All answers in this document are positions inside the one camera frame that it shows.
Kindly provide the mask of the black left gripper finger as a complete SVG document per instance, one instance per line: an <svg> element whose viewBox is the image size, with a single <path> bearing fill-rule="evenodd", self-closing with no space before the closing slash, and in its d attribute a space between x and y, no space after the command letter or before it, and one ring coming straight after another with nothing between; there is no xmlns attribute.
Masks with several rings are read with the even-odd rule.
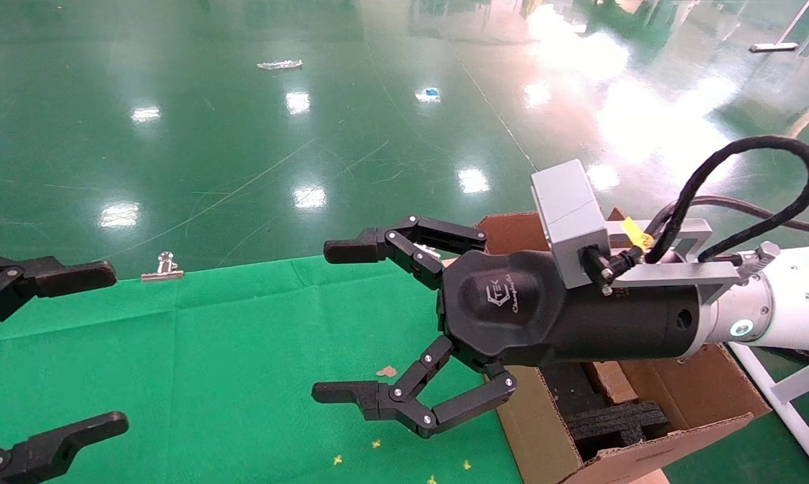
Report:
<svg viewBox="0 0 809 484"><path fill-rule="evenodd" d="M69 471L82 448L117 437L129 429L128 417L109 411L0 447L0 483L42 483Z"/></svg>
<svg viewBox="0 0 809 484"><path fill-rule="evenodd" d="M0 257L0 322L34 298L54 298L112 287L109 261L65 266L52 256L14 260Z"/></svg>

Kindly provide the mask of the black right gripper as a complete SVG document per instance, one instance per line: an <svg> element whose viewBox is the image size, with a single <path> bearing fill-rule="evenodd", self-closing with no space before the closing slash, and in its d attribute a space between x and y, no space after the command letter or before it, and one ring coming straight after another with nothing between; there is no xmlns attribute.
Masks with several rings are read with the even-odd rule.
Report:
<svg viewBox="0 0 809 484"><path fill-rule="evenodd" d="M700 319L693 286L620 288L610 295L592 283L567 288L550 252L489 255L481 252L487 240L475 227L408 216L389 227L364 229L354 239L325 241L330 264L391 260L426 288L441 288L445 336L393 384L316 382L312 398L357 405L365 420L395 420L428 439L511 398L517 382L502 364L665 359L691 348ZM463 256L445 269L428 247ZM487 381L426 407L419 393L453 355L471 367L484 366Z"/></svg>

